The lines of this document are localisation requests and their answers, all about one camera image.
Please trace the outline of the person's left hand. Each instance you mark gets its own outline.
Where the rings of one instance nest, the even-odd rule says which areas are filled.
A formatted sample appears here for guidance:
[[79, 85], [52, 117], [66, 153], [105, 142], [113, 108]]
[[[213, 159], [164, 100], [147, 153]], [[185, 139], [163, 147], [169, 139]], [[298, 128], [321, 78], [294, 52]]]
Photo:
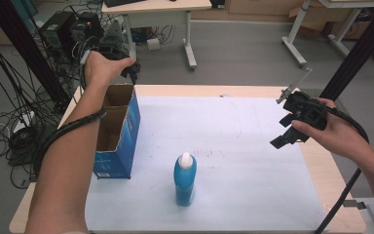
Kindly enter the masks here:
[[134, 58], [110, 60], [99, 52], [90, 51], [85, 63], [87, 89], [106, 89], [114, 78], [134, 63]]

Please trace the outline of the white table mat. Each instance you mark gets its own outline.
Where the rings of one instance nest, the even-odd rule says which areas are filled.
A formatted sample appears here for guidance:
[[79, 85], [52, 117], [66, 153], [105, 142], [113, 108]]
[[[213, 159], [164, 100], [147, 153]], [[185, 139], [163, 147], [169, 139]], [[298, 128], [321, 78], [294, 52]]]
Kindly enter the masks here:
[[[311, 233], [324, 211], [298, 145], [276, 149], [284, 110], [261, 97], [140, 97], [129, 179], [93, 178], [92, 231]], [[175, 201], [173, 169], [188, 152], [190, 206]]]

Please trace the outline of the grey metal bracket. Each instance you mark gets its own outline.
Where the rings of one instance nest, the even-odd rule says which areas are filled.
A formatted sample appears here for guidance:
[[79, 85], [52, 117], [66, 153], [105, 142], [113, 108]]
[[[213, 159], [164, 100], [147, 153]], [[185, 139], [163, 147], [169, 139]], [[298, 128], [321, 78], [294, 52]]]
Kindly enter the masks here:
[[359, 210], [366, 224], [363, 234], [374, 234], [374, 198], [348, 199], [343, 203], [343, 207]]

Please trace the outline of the black metal post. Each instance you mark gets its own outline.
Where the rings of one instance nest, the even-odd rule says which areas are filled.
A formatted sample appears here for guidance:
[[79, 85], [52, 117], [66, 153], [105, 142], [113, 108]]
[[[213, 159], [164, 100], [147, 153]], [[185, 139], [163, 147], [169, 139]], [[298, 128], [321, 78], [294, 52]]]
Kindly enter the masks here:
[[0, 0], [0, 27], [40, 81], [56, 109], [65, 111], [70, 96], [58, 82], [11, 0]]
[[320, 97], [337, 99], [372, 55], [374, 55], [374, 19], [343, 60]]

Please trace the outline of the blue bottle with white cap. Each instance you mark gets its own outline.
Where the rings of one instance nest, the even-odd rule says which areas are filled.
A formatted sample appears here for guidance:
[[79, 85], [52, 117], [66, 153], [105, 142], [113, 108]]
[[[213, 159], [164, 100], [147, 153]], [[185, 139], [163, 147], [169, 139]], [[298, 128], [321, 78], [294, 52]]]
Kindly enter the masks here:
[[177, 158], [173, 169], [177, 206], [188, 207], [191, 205], [196, 173], [197, 161], [194, 156], [185, 152]]

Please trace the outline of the blue cardboard box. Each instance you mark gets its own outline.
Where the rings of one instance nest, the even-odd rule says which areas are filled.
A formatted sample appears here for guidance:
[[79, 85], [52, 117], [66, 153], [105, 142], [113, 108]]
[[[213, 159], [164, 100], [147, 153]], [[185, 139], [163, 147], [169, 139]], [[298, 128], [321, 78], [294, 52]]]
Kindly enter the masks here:
[[131, 178], [141, 119], [134, 85], [110, 85], [103, 107], [93, 173], [97, 178]]

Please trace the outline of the black computer tower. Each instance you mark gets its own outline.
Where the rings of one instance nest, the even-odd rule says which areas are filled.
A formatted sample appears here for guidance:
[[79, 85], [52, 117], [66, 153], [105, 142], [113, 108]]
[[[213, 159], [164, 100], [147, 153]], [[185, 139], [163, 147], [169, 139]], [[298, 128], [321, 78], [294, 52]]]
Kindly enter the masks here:
[[50, 47], [50, 54], [60, 63], [70, 63], [72, 61], [71, 51], [74, 40], [70, 26], [75, 20], [75, 15], [72, 12], [56, 12], [40, 28], [45, 42]]

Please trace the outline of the black electronic device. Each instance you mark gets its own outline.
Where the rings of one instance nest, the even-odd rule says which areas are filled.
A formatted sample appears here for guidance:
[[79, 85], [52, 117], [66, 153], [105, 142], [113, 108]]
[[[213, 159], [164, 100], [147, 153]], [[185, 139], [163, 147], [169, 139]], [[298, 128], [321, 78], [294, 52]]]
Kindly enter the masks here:
[[84, 12], [70, 26], [72, 40], [74, 42], [84, 42], [94, 36], [101, 38], [104, 30], [96, 13]]

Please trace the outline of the white power strip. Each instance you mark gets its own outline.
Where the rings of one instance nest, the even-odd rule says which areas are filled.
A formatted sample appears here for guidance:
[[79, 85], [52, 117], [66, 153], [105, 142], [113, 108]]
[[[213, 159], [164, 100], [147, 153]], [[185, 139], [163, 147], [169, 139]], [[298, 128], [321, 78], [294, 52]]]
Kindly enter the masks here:
[[34, 117], [35, 117], [35, 112], [32, 110], [22, 113], [13, 128], [13, 133], [15, 134], [19, 130], [28, 127], [32, 123], [32, 120], [34, 119]]

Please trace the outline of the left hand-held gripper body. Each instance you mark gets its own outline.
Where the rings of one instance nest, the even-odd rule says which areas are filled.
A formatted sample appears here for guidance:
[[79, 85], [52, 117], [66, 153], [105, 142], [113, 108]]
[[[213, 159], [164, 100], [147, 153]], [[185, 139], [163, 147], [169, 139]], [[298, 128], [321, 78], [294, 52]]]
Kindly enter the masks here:
[[[130, 56], [123, 46], [124, 36], [120, 23], [114, 19], [105, 31], [104, 35], [95, 43], [95, 48], [107, 59], [120, 60]], [[140, 70], [140, 64], [136, 61], [126, 67], [121, 75], [125, 78], [136, 78]]]

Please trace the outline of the black keyboard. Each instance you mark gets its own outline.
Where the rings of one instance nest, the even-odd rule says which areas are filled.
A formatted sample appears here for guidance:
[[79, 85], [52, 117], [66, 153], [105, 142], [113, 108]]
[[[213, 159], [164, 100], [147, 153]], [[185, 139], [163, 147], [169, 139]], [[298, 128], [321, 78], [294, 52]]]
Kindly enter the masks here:
[[132, 4], [132, 3], [137, 3], [145, 0], [103, 0], [103, 3], [105, 6], [108, 8], [110, 7], [116, 7], [116, 6], [122, 6], [122, 5], [127, 5], [127, 4]]

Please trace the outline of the wooden desk with white legs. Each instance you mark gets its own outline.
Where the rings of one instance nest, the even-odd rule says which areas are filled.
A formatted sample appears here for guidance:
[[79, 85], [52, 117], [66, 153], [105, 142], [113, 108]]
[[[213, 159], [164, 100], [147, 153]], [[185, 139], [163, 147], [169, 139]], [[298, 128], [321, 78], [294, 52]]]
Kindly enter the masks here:
[[195, 69], [197, 62], [191, 45], [191, 17], [194, 11], [210, 8], [209, 0], [143, 0], [114, 7], [102, 4], [101, 11], [107, 15], [123, 16], [132, 58], [136, 58], [136, 46], [131, 36], [133, 28], [184, 24], [183, 47], [189, 67]]

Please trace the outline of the person's right hand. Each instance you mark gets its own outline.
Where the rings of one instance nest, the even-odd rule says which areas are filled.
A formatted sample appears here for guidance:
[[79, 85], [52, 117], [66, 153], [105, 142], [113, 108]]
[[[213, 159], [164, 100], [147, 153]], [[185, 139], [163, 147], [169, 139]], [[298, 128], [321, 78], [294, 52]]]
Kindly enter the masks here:
[[358, 163], [372, 153], [372, 148], [358, 131], [345, 120], [333, 115], [326, 116], [324, 130], [307, 123], [293, 120], [291, 126], [302, 134], [313, 138], [325, 149]]

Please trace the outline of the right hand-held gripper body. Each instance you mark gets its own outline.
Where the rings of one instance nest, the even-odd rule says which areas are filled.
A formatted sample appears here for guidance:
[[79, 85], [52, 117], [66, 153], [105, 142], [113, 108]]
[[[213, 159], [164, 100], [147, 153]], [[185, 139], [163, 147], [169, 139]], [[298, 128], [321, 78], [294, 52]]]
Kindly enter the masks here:
[[283, 108], [289, 113], [297, 115], [298, 121], [310, 126], [324, 130], [327, 124], [325, 105], [309, 95], [297, 91], [298, 86], [312, 73], [312, 68], [307, 67], [306, 73], [281, 91], [280, 97], [276, 99], [277, 104], [284, 101]]

